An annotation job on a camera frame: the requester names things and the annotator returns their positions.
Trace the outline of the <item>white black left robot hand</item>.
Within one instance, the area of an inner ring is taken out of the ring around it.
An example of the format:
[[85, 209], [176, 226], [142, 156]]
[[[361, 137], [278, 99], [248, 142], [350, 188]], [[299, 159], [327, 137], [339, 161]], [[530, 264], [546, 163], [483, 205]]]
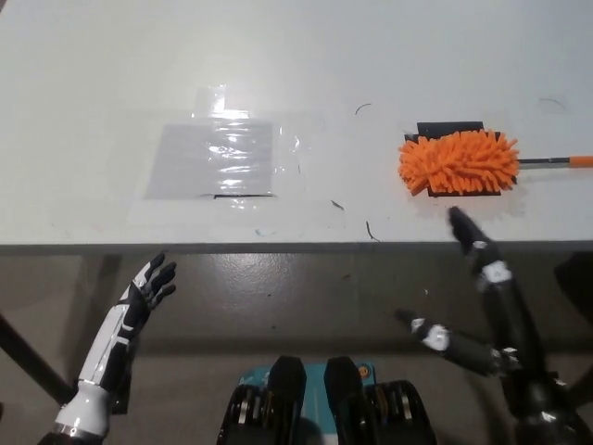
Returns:
[[78, 389], [99, 387], [111, 395], [120, 389], [151, 313], [176, 290], [176, 267], [160, 252], [132, 279], [95, 336], [78, 376]]

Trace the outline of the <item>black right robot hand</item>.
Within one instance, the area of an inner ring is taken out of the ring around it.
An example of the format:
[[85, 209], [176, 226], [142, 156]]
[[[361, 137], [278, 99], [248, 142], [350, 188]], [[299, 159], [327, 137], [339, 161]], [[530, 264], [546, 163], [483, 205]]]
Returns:
[[448, 209], [448, 222], [468, 261], [492, 334], [491, 343], [411, 310], [396, 310], [396, 319], [443, 359], [479, 375], [505, 378], [505, 397], [514, 416], [570, 411], [566, 390], [548, 370], [532, 315], [498, 246], [458, 207]]

